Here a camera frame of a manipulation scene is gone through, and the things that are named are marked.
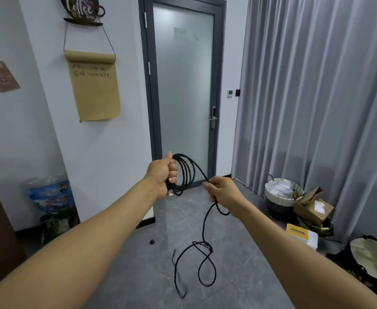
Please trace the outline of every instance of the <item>white wall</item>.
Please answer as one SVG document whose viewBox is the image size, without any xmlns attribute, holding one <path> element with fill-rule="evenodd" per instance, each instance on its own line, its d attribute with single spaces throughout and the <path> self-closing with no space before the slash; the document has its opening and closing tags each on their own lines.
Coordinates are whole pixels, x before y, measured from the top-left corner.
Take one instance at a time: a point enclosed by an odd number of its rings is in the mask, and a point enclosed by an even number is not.
<svg viewBox="0 0 377 309">
<path fill-rule="evenodd" d="M 39 224 L 21 182 L 64 171 L 18 0 L 0 0 L 0 61 L 21 89 L 0 93 L 0 200 L 15 230 Z"/>
<path fill-rule="evenodd" d="M 63 55 L 66 12 L 60 0 L 19 0 L 51 118 L 84 221 L 140 180 L 151 161 L 138 0 L 99 0 L 117 53 L 121 115 L 79 123 Z M 110 53 L 102 28 L 69 24 L 67 49 Z M 153 216 L 152 211 L 146 218 Z"/>
<path fill-rule="evenodd" d="M 238 97 L 227 98 L 227 90 L 240 89 L 244 33 L 249 4 L 249 0 L 226 1 L 226 30 L 224 35 L 222 95 L 217 148 L 216 174 L 218 176 L 231 174 Z"/>
</svg>

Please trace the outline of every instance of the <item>gray curtain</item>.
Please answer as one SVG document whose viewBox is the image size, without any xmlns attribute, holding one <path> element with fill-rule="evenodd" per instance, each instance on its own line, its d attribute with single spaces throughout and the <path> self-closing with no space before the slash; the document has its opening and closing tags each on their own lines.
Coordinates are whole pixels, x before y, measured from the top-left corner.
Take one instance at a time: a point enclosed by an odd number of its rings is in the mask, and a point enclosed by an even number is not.
<svg viewBox="0 0 377 309">
<path fill-rule="evenodd" d="M 337 234 L 377 237 L 377 0 L 250 0 L 232 175 L 325 190 Z"/>
</svg>

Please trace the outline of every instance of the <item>door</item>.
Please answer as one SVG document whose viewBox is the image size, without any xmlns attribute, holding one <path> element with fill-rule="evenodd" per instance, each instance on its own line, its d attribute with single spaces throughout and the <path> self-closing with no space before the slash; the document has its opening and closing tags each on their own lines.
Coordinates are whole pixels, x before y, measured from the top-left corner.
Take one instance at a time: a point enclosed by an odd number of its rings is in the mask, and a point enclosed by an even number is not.
<svg viewBox="0 0 377 309">
<path fill-rule="evenodd" d="M 216 171 L 224 10 L 222 0 L 140 1 L 153 159 L 183 153 L 208 177 Z"/>
</svg>

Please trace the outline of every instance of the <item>kraft paper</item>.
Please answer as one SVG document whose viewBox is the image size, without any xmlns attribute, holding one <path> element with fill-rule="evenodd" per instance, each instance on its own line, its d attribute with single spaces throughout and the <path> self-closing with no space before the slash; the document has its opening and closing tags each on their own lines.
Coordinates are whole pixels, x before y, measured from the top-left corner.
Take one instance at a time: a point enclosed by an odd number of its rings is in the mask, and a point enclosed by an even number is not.
<svg viewBox="0 0 377 309">
<path fill-rule="evenodd" d="M 64 51 L 82 121 L 120 115 L 120 96 L 114 54 Z"/>
</svg>

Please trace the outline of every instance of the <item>cable on floor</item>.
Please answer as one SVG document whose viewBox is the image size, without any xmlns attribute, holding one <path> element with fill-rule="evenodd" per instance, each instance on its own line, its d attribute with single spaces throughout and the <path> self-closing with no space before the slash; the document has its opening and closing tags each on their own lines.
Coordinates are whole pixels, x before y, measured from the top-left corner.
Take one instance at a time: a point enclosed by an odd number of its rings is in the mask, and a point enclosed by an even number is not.
<svg viewBox="0 0 377 309">
<path fill-rule="evenodd" d="M 198 170 L 200 170 L 201 174 L 204 176 L 204 178 L 207 180 L 207 182 L 209 182 L 207 176 L 204 174 L 203 170 L 200 168 L 199 165 L 197 165 L 197 163 L 195 161 L 193 161 L 190 157 L 184 155 L 184 154 L 174 154 L 173 155 L 173 159 L 179 163 L 180 165 L 180 169 L 181 169 L 181 174 L 183 175 L 183 182 L 181 183 L 181 185 L 177 185 L 177 184 L 174 184 L 174 183 L 170 183 L 167 179 L 166 183 L 167 183 L 167 189 L 168 190 L 172 190 L 174 194 L 176 194 L 177 196 L 180 196 L 181 194 L 183 194 L 183 191 L 190 188 L 190 186 L 193 184 L 194 182 L 194 178 L 196 176 L 196 167 L 198 168 Z M 190 166 L 188 164 L 188 162 L 191 164 L 191 166 L 193 167 L 193 173 L 191 173 L 191 169 L 190 169 Z M 174 256 L 176 254 L 176 250 L 174 249 L 173 251 L 173 256 L 172 256 L 172 262 L 173 262 L 173 265 L 174 265 L 174 285 L 176 286 L 176 290 L 179 294 L 179 296 L 181 298 L 184 298 L 186 297 L 187 295 L 187 286 L 181 281 L 181 277 L 180 277 L 180 273 L 178 272 L 177 270 L 177 264 L 179 263 L 179 260 L 180 258 L 183 256 L 183 254 L 188 250 L 190 249 L 191 247 L 195 247 L 199 252 L 201 252 L 205 258 L 204 260 L 201 262 L 199 268 L 198 268 L 198 271 L 197 271 L 197 276 L 198 276 L 198 280 L 200 281 L 200 283 L 206 287 L 209 287 L 209 286 L 212 286 L 215 281 L 216 281 L 216 277 L 217 277 L 217 271 L 216 271 L 216 266 L 214 265 L 214 263 L 212 262 L 212 260 L 210 259 L 210 255 L 213 253 L 213 247 L 211 246 L 211 244 L 209 242 L 207 242 L 204 238 L 204 228 L 205 228 L 205 224 L 206 224 L 206 219 L 210 213 L 210 211 L 212 210 L 212 208 L 216 206 L 217 210 L 219 211 L 219 213 L 221 213 L 222 215 L 224 216 L 228 216 L 230 214 L 230 212 L 228 213 L 223 213 L 219 206 L 218 206 L 218 202 L 215 202 L 210 208 L 209 210 L 207 211 L 206 213 L 206 216 L 204 217 L 204 220 L 203 220 L 203 230 L 202 230 L 202 241 L 200 242 L 197 242 L 197 241 L 193 241 L 191 245 L 189 245 L 187 248 L 185 248 L 180 256 L 177 258 L 176 262 L 174 262 Z M 204 251 L 202 251 L 198 246 L 202 246 L 204 248 L 206 248 L 209 252 L 208 253 L 205 253 Z M 210 283 L 210 284 L 206 284 L 204 283 L 201 278 L 200 278 L 200 270 L 201 270 L 201 267 L 203 266 L 203 264 L 206 262 L 206 260 L 208 260 L 210 262 L 210 264 L 213 266 L 213 269 L 214 269 L 214 279 L 213 281 Z M 183 292 L 181 292 L 181 290 L 179 289 L 179 286 L 177 285 L 177 279 L 179 281 L 179 285 L 181 285 L 183 287 Z"/>
</svg>

